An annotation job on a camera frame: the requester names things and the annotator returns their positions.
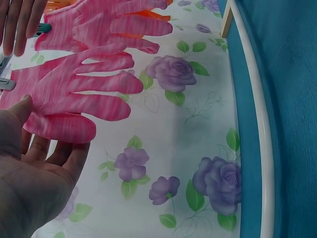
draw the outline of purple flower print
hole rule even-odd
[[[206,7],[211,12],[220,12],[218,0],[202,0],[200,4]]]
[[[149,199],[153,205],[161,205],[177,194],[179,185],[179,178],[172,176],[167,179],[161,176],[152,184]]]
[[[62,221],[67,219],[75,211],[75,199],[78,196],[78,187],[75,187],[65,208],[62,212],[56,217],[57,220]]]
[[[179,1],[177,5],[179,5],[179,6],[188,6],[190,4],[192,4],[191,1]]]
[[[186,85],[196,84],[194,68],[184,59],[174,56],[155,57],[145,68],[145,73],[158,80],[162,89],[183,92]]]
[[[119,177],[130,182],[132,179],[141,179],[146,174],[145,163],[149,156],[144,149],[137,150],[134,146],[124,149],[124,153],[117,156],[114,167],[120,169]]]
[[[220,157],[202,158],[193,176],[197,192],[208,196],[212,208],[225,216],[237,211],[241,202],[241,171],[234,162]]]
[[[200,32],[203,32],[203,33],[211,33],[210,28],[206,25],[203,25],[203,24],[197,24],[196,29]]]

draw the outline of finger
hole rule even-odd
[[[12,0],[7,13],[3,42],[3,53],[6,56],[12,54],[13,51],[16,26],[18,23],[22,2],[23,0]]]
[[[29,19],[30,19],[33,3],[34,3],[34,0],[24,0],[22,7],[21,7],[16,43],[15,43],[15,47],[14,47],[14,54],[16,56],[23,55],[24,50],[25,50],[26,27],[27,27]]]
[[[36,33],[47,2],[48,2],[47,0],[34,1],[33,7],[32,7],[32,13],[29,19],[28,26],[26,28],[27,38],[32,37]]]
[[[32,138],[32,134],[27,132],[25,129],[22,129],[22,150],[21,150],[22,155],[25,155],[26,152],[28,152],[31,138]]]
[[[25,156],[22,157],[22,161],[44,161],[48,155],[49,147],[50,140],[37,135],[34,136],[31,147]]]
[[[74,144],[72,152],[66,163],[62,166],[73,180],[73,186],[77,183],[87,160],[90,143]]]
[[[20,102],[14,104],[7,110],[19,120],[22,128],[32,112],[32,107],[33,101],[31,96],[25,95],[22,97]]]
[[[5,24],[6,14],[8,13],[9,6],[10,6],[10,0],[1,0],[1,5],[0,5],[0,45],[2,44],[2,40],[3,40],[4,24]]]
[[[72,152],[73,144],[59,141],[51,156],[46,160],[47,163],[62,166],[67,161]]]

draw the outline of white surface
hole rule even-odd
[[[231,5],[246,57],[258,121],[262,168],[261,238],[272,238],[274,227],[274,167],[271,132],[264,93],[257,62],[240,11],[235,0],[228,0],[228,3]]]

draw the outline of rose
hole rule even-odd
[[[202,158],[193,176],[193,186],[208,196],[212,208],[225,216],[234,214],[241,202],[241,171],[234,162],[220,157]]]
[[[156,78],[160,87],[170,92],[182,92],[186,85],[197,82],[194,68],[186,60],[174,56],[155,57],[145,73]]]

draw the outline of leaf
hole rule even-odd
[[[223,51],[227,52],[227,49],[228,49],[228,45],[223,45],[223,46],[222,46],[222,50],[223,50]]]
[[[64,232],[58,232],[53,238],[66,238],[66,236]]]
[[[134,135],[128,142],[128,145],[127,147],[131,147],[131,146],[134,146],[137,150],[141,149],[142,148],[142,141],[141,139]]]
[[[149,177],[148,175],[144,175],[143,178],[137,180],[137,183],[140,184],[140,185],[145,185],[145,184],[147,184],[150,180],[151,180],[151,179],[150,179],[150,177]]]
[[[44,56],[40,55],[38,59],[36,60],[36,64],[43,64],[44,63]]]
[[[167,228],[172,229],[176,227],[176,218],[172,214],[161,214],[159,216],[159,221]]]
[[[191,179],[188,181],[186,188],[186,201],[190,209],[194,212],[198,212],[205,203],[204,196],[196,191]]]
[[[106,163],[106,162],[104,162],[104,163],[102,163],[101,165],[99,165],[99,166],[98,166],[98,169],[99,169],[99,170],[102,170],[102,169],[104,169],[105,167],[107,167],[107,163]]]
[[[213,13],[216,17],[219,17],[219,18],[221,18],[221,14],[220,13]]]
[[[37,59],[38,56],[39,56],[39,53],[37,52],[35,55],[32,56],[30,62],[31,63],[34,62]]]
[[[206,49],[207,44],[205,42],[195,42],[193,44],[193,52],[202,52]]]
[[[75,212],[69,216],[71,222],[83,221],[92,211],[93,207],[83,203],[77,203]]]
[[[205,9],[205,7],[200,4],[200,2],[196,2],[196,3],[195,3],[195,6],[196,6],[198,9],[200,9],[200,10]]]
[[[177,44],[176,44],[176,47],[181,51],[181,52],[188,52],[189,51],[189,45],[187,42],[185,41],[179,41]]]
[[[169,100],[171,103],[182,106],[185,102],[185,94],[183,93],[172,93],[165,90],[165,97],[167,100]]]
[[[114,162],[113,161],[106,162],[106,166],[108,167],[108,169],[110,171],[115,171],[115,167],[114,167]]]
[[[217,215],[219,225],[227,231],[233,231],[237,225],[237,217],[235,214],[224,216],[218,213]]]
[[[145,71],[142,70],[139,76],[139,79],[143,83],[143,90],[148,90],[153,86],[153,79],[145,74]]]
[[[194,68],[195,73],[202,76],[209,76],[208,71],[200,63],[191,61],[189,64]]]
[[[121,193],[125,200],[129,200],[131,197],[135,195],[137,191],[138,183],[136,180],[131,180],[130,182],[122,181],[121,184]]]
[[[119,94],[118,97],[121,98],[121,99],[123,99],[125,102],[128,102],[128,101],[129,101],[129,95]]]
[[[108,178],[108,175],[109,175],[108,172],[104,172],[100,177],[101,182],[105,181]]]
[[[237,152],[240,148],[240,139],[237,131],[231,128],[226,136],[227,144],[231,150]]]

